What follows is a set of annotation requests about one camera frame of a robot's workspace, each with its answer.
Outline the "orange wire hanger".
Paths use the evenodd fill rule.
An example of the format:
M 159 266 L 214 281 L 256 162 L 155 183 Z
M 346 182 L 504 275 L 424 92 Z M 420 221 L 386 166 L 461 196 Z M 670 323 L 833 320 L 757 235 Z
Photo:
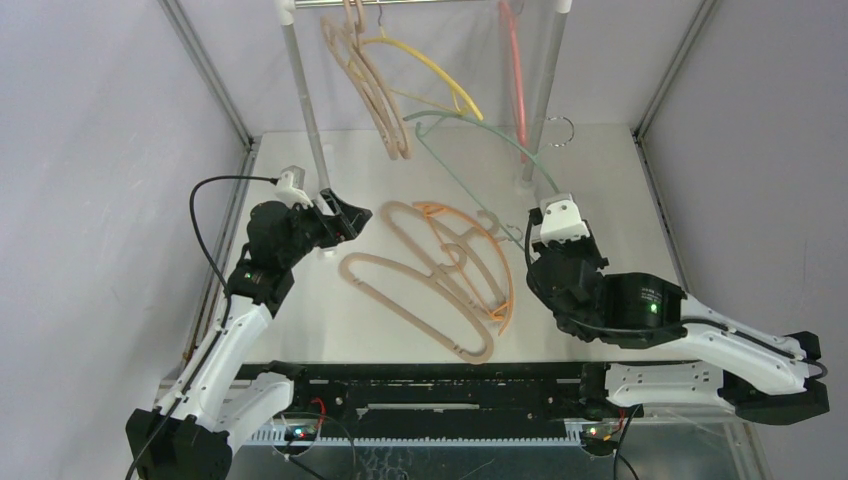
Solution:
M 470 290 L 472 304 L 479 307 L 485 317 L 497 325 L 497 335 L 502 336 L 510 326 L 514 316 L 516 293 L 511 267 L 504 250 L 500 246 L 501 239 L 496 236 L 498 227 L 496 218 L 489 216 L 491 226 L 484 227 L 479 220 L 469 214 L 443 203 L 418 201 L 414 202 L 412 206 L 422 215 L 439 246 L 450 259 L 449 265 L 459 273 L 462 281 Z M 443 234 L 439 228 L 440 225 L 444 225 L 444 219 L 461 221 L 467 225 L 467 229 L 463 233 L 457 233 L 450 227 L 445 227 L 451 233 L 451 238 L 448 240 L 448 235 Z M 489 268 L 489 265 L 473 249 L 476 241 L 485 242 L 493 251 L 504 273 L 506 289 L 501 288 L 501 283 Z M 491 302 L 484 300 L 482 292 L 466 273 L 465 267 L 460 262 L 462 258 L 465 261 L 470 260 L 483 277 L 493 295 Z

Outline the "green wire hanger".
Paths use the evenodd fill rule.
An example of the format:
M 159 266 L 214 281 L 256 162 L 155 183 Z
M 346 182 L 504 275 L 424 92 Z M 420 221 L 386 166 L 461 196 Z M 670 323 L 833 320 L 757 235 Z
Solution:
M 530 138 L 524 142 L 503 129 L 464 116 L 442 110 L 422 110 L 404 118 L 414 122 L 414 135 L 430 156 L 450 175 L 457 185 L 482 210 L 492 213 L 494 210 L 483 200 L 488 197 L 501 197 L 506 191 L 497 186 L 494 178 L 503 175 L 512 167 L 512 159 L 518 158 L 520 166 L 514 176 L 513 196 L 522 199 L 528 210 L 538 206 L 544 199 L 563 194 L 549 169 L 543 163 L 543 154 L 552 149 L 563 149 L 571 143 L 576 134 L 575 124 L 565 116 L 546 117 L 533 124 Z M 558 142 L 541 142 L 545 125 L 553 122 L 565 122 L 569 136 Z M 444 160 L 434 147 L 438 132 L 454 132 L 458 135 L 462 163 L 472 169 L 470 182 L 457 173 L 453 164 Z

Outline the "yellow wire hanger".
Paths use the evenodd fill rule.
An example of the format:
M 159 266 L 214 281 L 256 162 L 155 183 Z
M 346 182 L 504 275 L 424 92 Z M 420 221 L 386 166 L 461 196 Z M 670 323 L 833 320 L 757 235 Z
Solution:
M 413 58 L 416 62 L 423 65 L 427 70 L 433 73 L 448 88 L 453 104 L 451 106 L 441 104 L 436 101 L 429 100 L 420 95 L 406 92 L 404 90 L 400 90 L 392 86 L 389 87 L 389 91 L 393 94 L 414 100 L 418 103 L 435 107 L 438 110 L 452 112 L 461 116 L 471 115 L 476 120 L 483 121 L 484 115 L 477 103 L 472 98 L 472 96 L 447 71 L 445 71 L 438 63 L 433 61 L 430 57 L 424 55 L 418 49 L 408 45 L 407 43 L 397 40 L 396 38 L 393 38 L 387 34 L 387 31 L 383 25 L 384 2 L 375 1 L 374 4 L 378 8 L 377 24 L 379 36 L 366 39 L 365 44 L 390 46 Z

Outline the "pink wire hanger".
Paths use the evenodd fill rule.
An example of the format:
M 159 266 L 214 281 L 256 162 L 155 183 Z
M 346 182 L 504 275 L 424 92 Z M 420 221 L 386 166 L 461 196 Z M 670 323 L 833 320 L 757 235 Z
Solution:
M 509 1 L 498 2 L 498 14 L 504 39 L 507 76 L 511 83 L 511 108 L 515 136 L 519 145 L 525 147 L 527 143 L 526 106 L 516 16 Z

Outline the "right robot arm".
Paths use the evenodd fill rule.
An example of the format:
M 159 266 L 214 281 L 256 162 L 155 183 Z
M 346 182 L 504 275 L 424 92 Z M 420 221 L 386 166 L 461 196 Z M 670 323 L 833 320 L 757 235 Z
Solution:
M 680 354 L 689 366 L 609 364 L 578 388 L 592 416 L 614 406 L 714 405 L 752 423 L 793 425 L 830 410 L 817 335 L 770 335 L 706 306 L 645 272 L 604 274 L 609 261 L 591 238 L 529 241 L 527 284 L 557 328 L 583 342 Z

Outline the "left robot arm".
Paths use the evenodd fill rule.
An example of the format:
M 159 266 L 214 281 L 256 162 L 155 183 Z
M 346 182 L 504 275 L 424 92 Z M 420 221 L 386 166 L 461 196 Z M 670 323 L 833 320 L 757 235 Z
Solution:
M 227 395 L 292 289 L 294 267 L 316 248 L 356 239 L 373 216 L 330 189 L 320 197 L 328 213 L 312 201 L 266 201 L 251 210 L 222 317 L 167 393 L 127 421 L 128 478 L 224 479 L 240 448 L 274 414 L 298 417 L 310 409 L 313 392 L 292 373 L 261 373 L 235 399 Z

